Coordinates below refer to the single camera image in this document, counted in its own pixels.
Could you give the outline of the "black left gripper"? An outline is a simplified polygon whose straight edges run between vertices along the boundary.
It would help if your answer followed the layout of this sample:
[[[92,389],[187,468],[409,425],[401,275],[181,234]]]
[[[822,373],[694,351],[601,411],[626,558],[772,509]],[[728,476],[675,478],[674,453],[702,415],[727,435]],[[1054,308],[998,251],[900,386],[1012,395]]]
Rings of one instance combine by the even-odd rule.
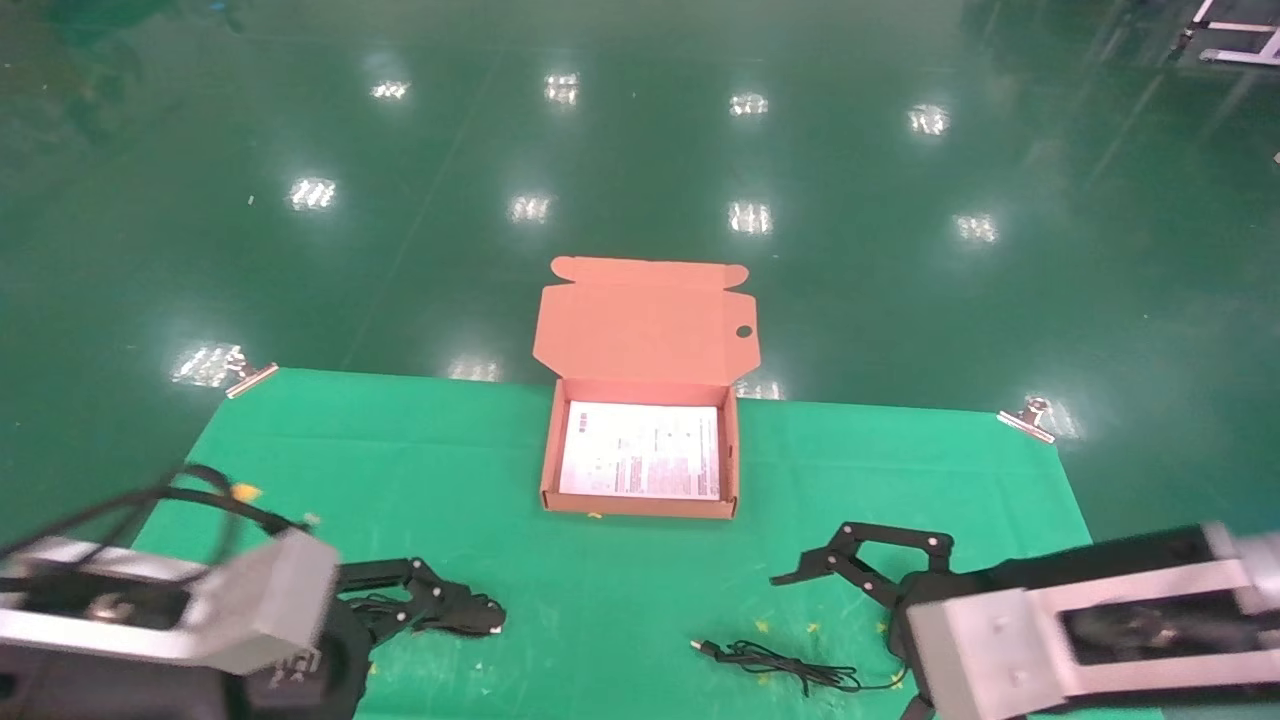
[[[346,562],[338,593],[370,629],[424,629],[442,579],[421,559]],[[3,647],[5,719],[352,719],[369,634],[338,601],[319,646],[246,676],[54,650]]]

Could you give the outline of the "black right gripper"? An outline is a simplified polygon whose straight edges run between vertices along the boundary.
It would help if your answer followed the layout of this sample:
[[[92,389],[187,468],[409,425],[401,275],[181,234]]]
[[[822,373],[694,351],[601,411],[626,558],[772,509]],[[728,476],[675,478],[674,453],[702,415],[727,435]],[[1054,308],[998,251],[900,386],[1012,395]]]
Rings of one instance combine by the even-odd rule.
[[[925,555],[925,570],[910,571],[901,582],[859,557],[864,544],[887,544],[918,550]],[[769,583],[794,585],[823,577],[840,577],[881,607],[888,609],[888,634],[884,641],[892,656],[916,675],[918,691],[900,720],[933,720],[936,708],[919,674],[916,643],[910,637],[908,609],[925,601],[951,600],[980,591],[1006,591],[1015,587],[1039,589],[1065,582],[1098,580],[1134,571],[1187,566],[1210,559],[1203,532],[1190,527],[1158,530],[1146,536],[1105,541],[1047,553],[1033,559],[1010,559],[974,571],[951,569],[954,538],[950,534],[901,527],[846,521],[817,548],[801,552],[797,566]]]

